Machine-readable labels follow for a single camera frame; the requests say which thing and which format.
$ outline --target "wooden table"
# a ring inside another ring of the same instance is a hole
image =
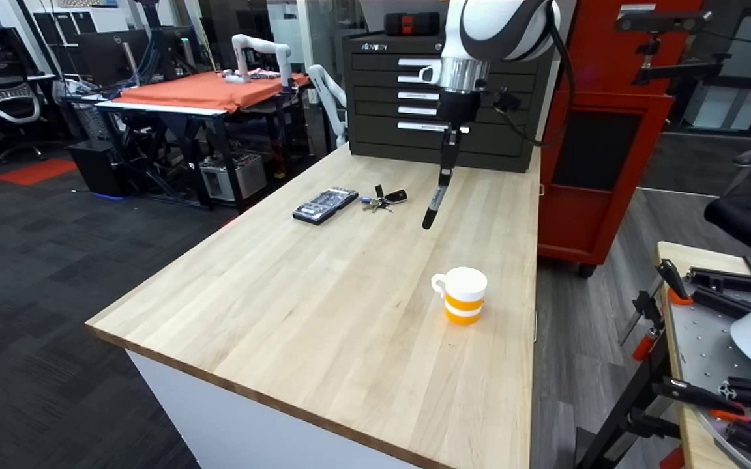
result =
[[[673,242],[656,242],[656,256],[671,259],[681,276],[686,276],[691,269],[712,269],[712,272],[730,272],[730,273],[747,273],[747,266],[737,256],[723,256],[712,250],[673,244]],[[665,317],[665,333],[668,333],[668,363],[671,372],[676,378],[684,378],[681,372],[681,351],[676,349],[676,329],[673,329],[673,312],[671,308],[663,308]],[[686,467],[691,469],[736,469],[736,461],[727,459],[716,445],[704,423],[698,423],[697,411],[691,407],[681,407],[681,432],[684,432],[684,457]]]
[[[458,167],[425,231],[435,175],[345,147],[88,329],[132,354],[202,467],[528,467],[540,151],[524,175]],[[324,187],[376,184],[408,201],[292,218]],[[445,322],[427,282],[454,266],[489,276],[467,329]]]

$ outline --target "white cup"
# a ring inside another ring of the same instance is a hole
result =
[[[484,306],[487,276],[476,269],[458,266],[431,276],[433,293],[442,300],[442,312],[451,322],[475,322]]]

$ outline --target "white panel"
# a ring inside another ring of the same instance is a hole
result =
[[[736,88],[720,88],[720,87],[698,87],[698,91],[691,96],[691,104],[686,110],[686,121],[694,127],[723,127],[737,91]]]
[[[394,457],[127,354],[202,469],[408,469]]]
[[[437,101],[437,94],[398,91],[398,98]]]
[[[435,114],[433,106],[398,106],[398,114]]]
[[[740,88],[737,106],[732,110],[736,118],[727,131],[747,131],[751,127],[751,91]]]
[[[96,32],[127,32],[131,18],[123,9],[88,9]]]
[[[437,124],[437,122],[407,122],[407,121],[398,121],[397,127],[412,131],[412,134],[442,134],[445,131],[445,124]]]
[[[431,61],[431,57],[398,57],[398,68],[431,68],[435,63],[437,63],[437,57],[435,61]]]

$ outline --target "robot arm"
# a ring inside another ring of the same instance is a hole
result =
[[[346,144],[346,121],[342,113],[346,110],[346,91],[321,65],[309,65],[307,78],[313,80],[318,98],[321,98],[321,106],[329,118],[329,124],[333,134],[333,147],[345,147]]]
[[[290,44],[266,41],[266,38],[255,38],[255,37],[245,37],[245,35],[234,35],[230,38],[230,44],[234,48],[234,54],[238,54],[238,72],[230,76],[231,80],[240,80],[240,84],[249,80],[248,61],[245,61],[245,50],[249,48],[261,54],[273,54],[281,87],[292,84],[292,63],[290,63],[292,48]]]
[[[440,140],[437,191],[425,212],[431,229],[445,197],[455,156],[458,127],[475,122],[487,65],[500,61],[532,61],[551,50],[553,29],[560,24],[556,0],[451,0],[445,18],[445,48],[431,68],[437,84],[437,121],[445,122]]]

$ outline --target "gray carpet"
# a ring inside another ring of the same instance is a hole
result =
[[[196,467],[127,356],[82,321],[230,216],[96,201],[77,175],[0,183],[0,467]]]
[[[573,467],[575,427],[597,432],[637,371],[634,345],[647,322],[620,337],[637,321],[631,300],[656,278],[656,240],[751,256],[747,247],[710,226],[700,212],[710,197],[637,191],[637,197],[609,247],[609,259],[581,282],[571,266],[543,263],[536,278],[536,363],[535,363],[535,469]],[[638,441],[624,469],[656,469],[673,441]]]

